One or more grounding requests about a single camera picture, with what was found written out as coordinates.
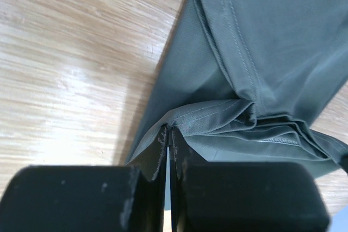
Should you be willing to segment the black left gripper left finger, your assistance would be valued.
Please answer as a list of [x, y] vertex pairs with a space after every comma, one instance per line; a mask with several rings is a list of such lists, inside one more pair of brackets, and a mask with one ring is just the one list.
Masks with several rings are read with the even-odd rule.
[[162, 231], [167, 127], [126, 166], [28, 166], [1, 199], [1, 231]]

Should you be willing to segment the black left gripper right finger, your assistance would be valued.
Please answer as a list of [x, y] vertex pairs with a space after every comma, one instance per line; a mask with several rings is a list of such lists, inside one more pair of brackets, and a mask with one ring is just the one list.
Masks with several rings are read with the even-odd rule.
[[173, 231], [327, 231], [314, 179], [293, 162], [209, 162], [169, 132]]

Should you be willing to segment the grey t shirt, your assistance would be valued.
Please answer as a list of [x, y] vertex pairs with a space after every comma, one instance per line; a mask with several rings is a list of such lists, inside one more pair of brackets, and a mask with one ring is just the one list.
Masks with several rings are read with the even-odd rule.
[[208, 161], [347, 169], [310, 125], [347, 81], [347, 0], [187, 0], [128, 160], [173, 129]]

